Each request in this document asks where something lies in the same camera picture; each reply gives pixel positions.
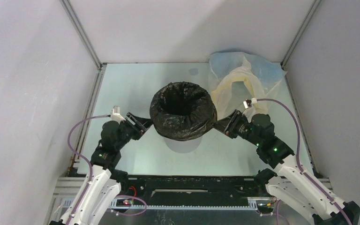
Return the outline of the black plastic trash bag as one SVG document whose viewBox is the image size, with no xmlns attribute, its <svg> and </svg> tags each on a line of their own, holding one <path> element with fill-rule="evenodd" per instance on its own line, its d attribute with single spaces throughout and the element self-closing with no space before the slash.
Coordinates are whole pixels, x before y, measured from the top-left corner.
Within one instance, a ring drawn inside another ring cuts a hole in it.
<svg viewBox="0 0 360 225">
<path fill-rule="evenodd" d="M 159 135 L 175 141 L 199 138 L 218 120 L 208 91 L 192 82 L 171 82 L 157 91 L 150 118 Z"/>
</svg>

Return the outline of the grey plastic trash bin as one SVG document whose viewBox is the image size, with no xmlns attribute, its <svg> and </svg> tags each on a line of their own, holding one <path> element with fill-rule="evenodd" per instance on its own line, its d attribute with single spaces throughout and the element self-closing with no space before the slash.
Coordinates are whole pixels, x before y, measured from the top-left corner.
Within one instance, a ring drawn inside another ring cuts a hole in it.
<svg viewBox="0 0 360 225">
<path fill-rule="evenodd" d="M 173 152 L 185 154 L 196 150 L 202 142 L 202 137 L 188 141 L 176 141 L 164 137 L 164 142 Z"/>
</svg>

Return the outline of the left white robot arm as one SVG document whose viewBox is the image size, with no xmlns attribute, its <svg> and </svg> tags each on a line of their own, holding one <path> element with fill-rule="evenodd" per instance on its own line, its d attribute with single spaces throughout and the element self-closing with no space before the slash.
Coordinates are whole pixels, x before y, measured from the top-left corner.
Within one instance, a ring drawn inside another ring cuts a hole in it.
<svg viewBox="0 0 360 225">
<path fill-rule="evenodd" d="M 66 212 L 52 225 L 97 225 L 111 201 L 129 191 L 128 174 L 115 167 L 121 159 L 121 149 L 131 140 L 139 140 L 152 126 L 151 119 L 117 109 L 103 124 L 100 140 L 90 159 L 76 152 L 89 167 L 85 180 Z"/>
</svg>

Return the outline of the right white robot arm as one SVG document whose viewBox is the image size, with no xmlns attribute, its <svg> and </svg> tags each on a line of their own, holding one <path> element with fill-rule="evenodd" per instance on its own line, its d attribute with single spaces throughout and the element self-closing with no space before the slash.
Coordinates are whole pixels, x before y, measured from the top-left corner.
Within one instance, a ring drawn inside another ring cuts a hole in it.
<svg viewBox="0 0 360 225">
<path fill-rule="evenodd" d="M 324 186 L 303 165 L 297 165 L 293 150 L 275 136 L 274 124 L 266 114 L 248 121 L 235 110 L 213 127 L 230 138 L 241 137 L 254 144 L 259 158 L 270 168 L 255 176 L 254 190 L 260 196 L 270 194 L 289 205 L 311 225 L 356 225 L 360 207 L 345 202 Z"/>
</svg>

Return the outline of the yellow translucent trash bag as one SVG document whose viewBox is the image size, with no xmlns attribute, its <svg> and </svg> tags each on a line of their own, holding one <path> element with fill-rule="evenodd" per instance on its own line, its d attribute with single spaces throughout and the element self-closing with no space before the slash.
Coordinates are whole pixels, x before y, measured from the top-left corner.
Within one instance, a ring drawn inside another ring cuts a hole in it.
<svg viewBox="0 0 360 225">
<path fill-rule="evenodd" d="M 261 81 L 252 73 L 252 65 L 245 58 L 241 66 L 224 76 L 210 95 L 219 120 L 227 117 L 234 110 L 239 110 L 248 120 L 258 113 L 268 114 L 266 103 L 254 101 L 251 106 L 243 103 L 247 99 L 266 97 Z"/>
</svg>

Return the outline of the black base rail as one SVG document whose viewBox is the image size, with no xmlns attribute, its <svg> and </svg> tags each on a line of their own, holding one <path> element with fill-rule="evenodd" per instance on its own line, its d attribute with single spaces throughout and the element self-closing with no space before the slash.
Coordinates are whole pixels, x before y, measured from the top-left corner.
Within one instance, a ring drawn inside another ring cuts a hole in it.
<svg viewBox="0 0 360 225">
<path fill-rule="evenodd" d="M 275 200 L 252 176 L 130 175 L 124 185 L 124 192 L 147 205 L 248 206 L 252 200 Z"/>
</svg>

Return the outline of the left aluminium frame post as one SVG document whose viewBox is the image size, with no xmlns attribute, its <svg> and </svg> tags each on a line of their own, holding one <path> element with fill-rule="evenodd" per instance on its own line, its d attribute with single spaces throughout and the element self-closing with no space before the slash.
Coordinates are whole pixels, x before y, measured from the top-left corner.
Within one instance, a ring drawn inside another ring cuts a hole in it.
<svg viewBox="0 0 360 225">
<path fill-rule="evenodd" d="M 103 63 L 97 56 L 97 53 L 90 41 L 73 5 L 71 4 L 71 2 L 69 0 L 60 0 L 60 3 L 62 4 L 65 12 L 67 13 L 69 20 L 71 21 L 71 23 L 72 23 L 76 33 L 78 34 L 82 44 L 84 45 L 87 53 L 91 57 L 94 65 L 96 66 L 96 68 L 98 70 L 100 70 L 102 68 Z"/>
</svg>

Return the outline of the aluminium frame post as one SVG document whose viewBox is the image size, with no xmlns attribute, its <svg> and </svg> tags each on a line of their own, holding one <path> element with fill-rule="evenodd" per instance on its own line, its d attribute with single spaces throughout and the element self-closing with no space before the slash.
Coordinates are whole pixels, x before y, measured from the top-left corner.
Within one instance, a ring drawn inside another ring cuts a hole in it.
<svg viewBox="0 0 360 225">
<path fill-rule="evenodd" d="M 296 47 L 298 46 L 299 42 L 301 41 L 305 31 L 307 30 L 309 24 L 313 20 L 315 14 L 319 10 L 319 7 L 321 6 L 323 0 L 314 0 L 312 5 L 310 6 L 305 18 L 303 19 L 300 27 L 298 28 L 296 35 L 294 36 L 291 44 L 289 45 L 280 65 L 282 69 L 286 69 L 287 64 L 292 57 Z"/>
<path fill-rule="evenodd" d="M 60 0 L 60 3 L 62 4 L 65 12 L 67 13 L 69 20 L 71 21 L 71 23 L 72 23 L 76 33 L 78 34 L 82 44 L 84 45 L 87 53 L 91 57 L 94 65 L 96 66 L 96 68 L 98 70 L 100 70 L 102 68 L 103 63 L 97 56 L 97 53 L 90 41 L 73 5 L 71 4 L 71 2 L 69 0 Z"/>
</svg>

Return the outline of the right aluminium frame post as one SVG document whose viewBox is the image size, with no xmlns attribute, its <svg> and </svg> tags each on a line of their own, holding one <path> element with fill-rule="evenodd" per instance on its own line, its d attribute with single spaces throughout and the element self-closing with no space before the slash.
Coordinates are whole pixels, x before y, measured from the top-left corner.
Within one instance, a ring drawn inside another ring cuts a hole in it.
<svg viewBox="0 0 360 225">
<path fill-rule="evenodd" d="M 299 42 L 301 41 L 305 31 L 307 30 L 309 24 L 313 20 L 315 14 L 319 10 L 319 7 L 321 6 L 323 0 L 314 0 L 312 5 L 310 6 L 305 18 L 303 19 L 300 27 L 298 28 L 296 35 L 294 36 L 291 44 L 289 45 L 280 65 L 282 69 L 286 69 L 287 64 L 292 57 L 296 47 L 298 46 Z"/>
</svg>

